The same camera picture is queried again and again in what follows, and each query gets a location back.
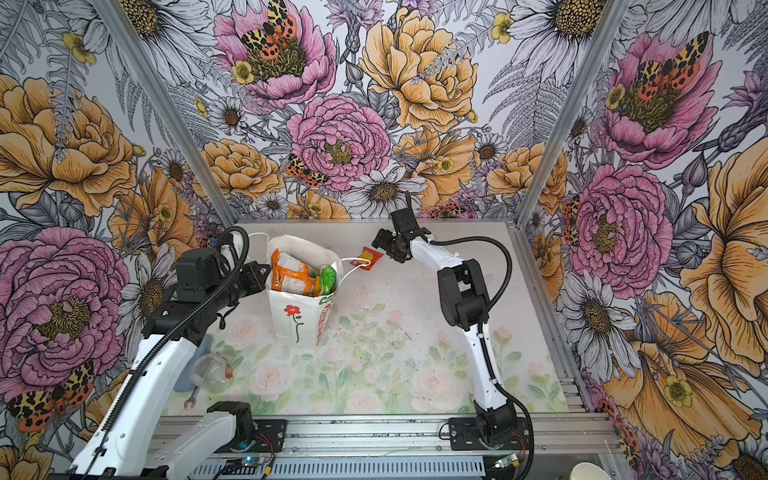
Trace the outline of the green rainbow candy bag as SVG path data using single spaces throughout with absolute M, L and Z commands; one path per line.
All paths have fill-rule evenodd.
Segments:
M 316 294 L 325 296 L 332 293 L 336 286 L 337 272 L 331 265 L 320 268 L 316 278 Z

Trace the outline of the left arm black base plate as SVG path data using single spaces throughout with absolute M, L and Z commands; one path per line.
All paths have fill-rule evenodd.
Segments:
M 288 422 L 284 419 L 257 419 L 252 420 L 250 424 L 237 420 L 234 438 L 219 447 L 216 453 L 280 453 L 283 450 L 287 425 Z

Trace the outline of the small red snack packet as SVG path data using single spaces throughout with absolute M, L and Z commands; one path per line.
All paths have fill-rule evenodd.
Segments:
M 370 271 L 382 256 L 381 252 L 370 247 L 364 247 L 358 257 L 352 260 L 351 263 L 362 270 Z

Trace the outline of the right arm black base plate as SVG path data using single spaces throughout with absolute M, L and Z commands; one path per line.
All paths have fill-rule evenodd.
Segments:
M 517 428 L 484 440 L 475 418 L 448 419 L 447 437 L 452 451 L 529 451 L 531 449 L 530 423 L 519 417 Z

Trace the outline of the white paper gift bag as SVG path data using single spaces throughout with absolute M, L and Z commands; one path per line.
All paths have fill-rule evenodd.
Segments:
M 341 258 L 327 248 L 293 235 L 271 237 L 265 232 L 253 232 L 249 235 L 249 240 L 249 254 L 256 260 L 265 260 L 271 268 L 266 291 L 276 336 L 303 348 L 317 346 L 330 319 L 341 285 L 351 275 L 344 265 L 350 263 L 354 270 L 358 269 L 359 267 L 351 263 L 356 258 Z M 334 291 L 325 296 L 309 297 L 272 290 L 271 255 L 277 249 L 307 263 L 317 272 L 321 267 L 331 265 L 337 272 Z

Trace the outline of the aluminium frame rail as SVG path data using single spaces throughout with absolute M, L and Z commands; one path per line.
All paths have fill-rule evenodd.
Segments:
M 483 441 L 472 415 L 258 416 L 255 429 L 280 457 L 493 455 L 600 455 L 620 451 L 604 414 L 534 413 L 518 429 Z

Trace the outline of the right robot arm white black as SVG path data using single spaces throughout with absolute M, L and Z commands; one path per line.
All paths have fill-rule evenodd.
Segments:
M 473 371 L 473 403 L 480 438 L 487 445 L 499 444 L 518 427 L 518 415 L 526 412 L 503 386 L 488 330 L 490 312 L 511 281 L 511 254 L 500 241 L 483 235 L 436 240 L 418 224 L 409 207 L 391 213 L 390 218 L 393 228 L 379 230 L 372 246 L 399 263 L 417 260 L 436 272 L 440 310 L 447 324 L 460 332 Z M 488 292 L 477 260 L 464 259 L 447 249 L 465 243 L 485 243 L 501 252 L 505 272 L 495 294 Z

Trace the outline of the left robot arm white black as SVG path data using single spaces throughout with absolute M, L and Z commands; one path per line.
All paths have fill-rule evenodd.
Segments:
M 164 405 L 208 328 L 247 296 L 264 291 L 270 266 L 245 252 L 226 268 L 214 248 L 181 257 L 177 298 L 156 308 L 134 365 L 104 420 L 63 473 L 63 479 L 186 479 L 220 449 L 252 445 L 256 427 L 244 402 L 218 402 L 195 425 L 151 453 Z

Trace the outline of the white round bowl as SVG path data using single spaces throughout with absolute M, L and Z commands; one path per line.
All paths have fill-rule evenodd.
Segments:
M 569 480 L 611 480 L 612 477 L 600 466 L 591 462 L 576 464 L 569 473 Z

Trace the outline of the green circuit board right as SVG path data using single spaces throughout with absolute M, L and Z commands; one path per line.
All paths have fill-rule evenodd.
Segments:
M 494 464 L 494 469 L 506 470 L 516 469 L 520 465 L 520 459 L 516 453 L 510 453 L 504 457 L 497 459 Z

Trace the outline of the clear plastic cup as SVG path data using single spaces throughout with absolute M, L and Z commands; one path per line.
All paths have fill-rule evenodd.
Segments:
M 227 360 L 215 353 L 198 358 L 189 371 L 190 381 L 200 389 L 219 394 L 226 391 L 234 381 L 234 370 Z

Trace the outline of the orange white snack bag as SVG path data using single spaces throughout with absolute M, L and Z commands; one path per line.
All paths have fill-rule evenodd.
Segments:
M 318 272 L 307 263 L 279 249 L 271 255 L 271 289 L 314 297 L 320 290 Z

